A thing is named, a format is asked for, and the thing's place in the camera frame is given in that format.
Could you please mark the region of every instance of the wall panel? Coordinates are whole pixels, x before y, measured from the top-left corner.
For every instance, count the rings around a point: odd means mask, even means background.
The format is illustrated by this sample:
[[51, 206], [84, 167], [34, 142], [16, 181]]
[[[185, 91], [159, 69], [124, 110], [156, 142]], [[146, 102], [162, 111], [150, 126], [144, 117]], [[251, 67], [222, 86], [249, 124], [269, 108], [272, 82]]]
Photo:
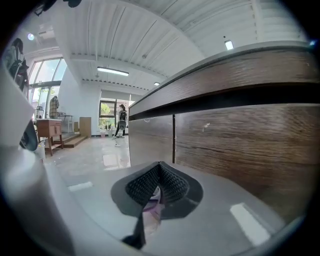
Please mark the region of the wall panel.
[[175, 162], [238, 183], [289, 222], [303, 212], [318, 175], [319, 117], [319, 104], [176, 114]]
[[129, 121], [131, 165], [173, 160], [173, 116]]

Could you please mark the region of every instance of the wooden table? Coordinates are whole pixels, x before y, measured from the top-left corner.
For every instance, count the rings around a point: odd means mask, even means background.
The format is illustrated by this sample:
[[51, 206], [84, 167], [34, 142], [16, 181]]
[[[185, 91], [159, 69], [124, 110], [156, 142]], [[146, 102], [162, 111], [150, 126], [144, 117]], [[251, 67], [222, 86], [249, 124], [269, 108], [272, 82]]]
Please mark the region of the wooden table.
[[[61, 132], [61, 120], [60, 119], [51, 119], [51, 118], [42, 118], [36, 120], [36, 127], [38, 133], [38, 141], [40, 141], [40, 137], [47, 137], [49, 147], [45, 147], [45, 149], [50, 150], [51, 156], [53, 155], [53, 149], [57, 147], [64, 148], [64, 144], [62, 141], [62, 132]], [[60, 144], [54, 145], [53, 136], [60, 137]]]

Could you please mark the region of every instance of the wood grain panel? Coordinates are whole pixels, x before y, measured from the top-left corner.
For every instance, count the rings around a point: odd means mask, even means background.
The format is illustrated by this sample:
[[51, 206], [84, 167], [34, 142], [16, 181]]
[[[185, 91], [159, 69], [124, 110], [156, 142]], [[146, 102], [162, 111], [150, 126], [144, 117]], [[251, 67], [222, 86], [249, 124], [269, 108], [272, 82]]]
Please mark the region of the wood grain panel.
[[175, 115], [175, 162], [228, 178], [287, 222], [299, 216], [320, 166], [320, 105], [271, 104]]
[[191, 97], [244, 86], [319, 83], [315, 57], [301, 50], [265, 50], [231, 56], [169, 83], [130, 108], [130, 116]]
[[132, 166], [153, 161], [172, 163], [172, 115], [129, 121], [128, 127]]

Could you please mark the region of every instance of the wooden counter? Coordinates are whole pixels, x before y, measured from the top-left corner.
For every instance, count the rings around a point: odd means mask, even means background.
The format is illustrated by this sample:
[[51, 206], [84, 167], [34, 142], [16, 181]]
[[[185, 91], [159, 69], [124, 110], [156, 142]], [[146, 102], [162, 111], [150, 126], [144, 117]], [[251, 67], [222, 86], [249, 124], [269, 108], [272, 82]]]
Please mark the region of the wooden counter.
[[225, 177], [290, 222], [319, 175], [319, 83], [300, 42], [210, 57], [129, 107], [131, 163], [163, 160]]

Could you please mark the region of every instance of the glossy floor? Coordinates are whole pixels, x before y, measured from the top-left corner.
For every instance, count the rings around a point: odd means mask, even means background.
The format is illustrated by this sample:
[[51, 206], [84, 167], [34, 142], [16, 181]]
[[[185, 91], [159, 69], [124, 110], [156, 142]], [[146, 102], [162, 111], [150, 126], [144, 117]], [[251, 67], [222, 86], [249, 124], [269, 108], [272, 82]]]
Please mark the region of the glossy floor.
[[94, 174], [130, 167], [128, 136], [87, 138], [74, 148], [57, 149], [45, 164], [55, 165], [63, 177]]

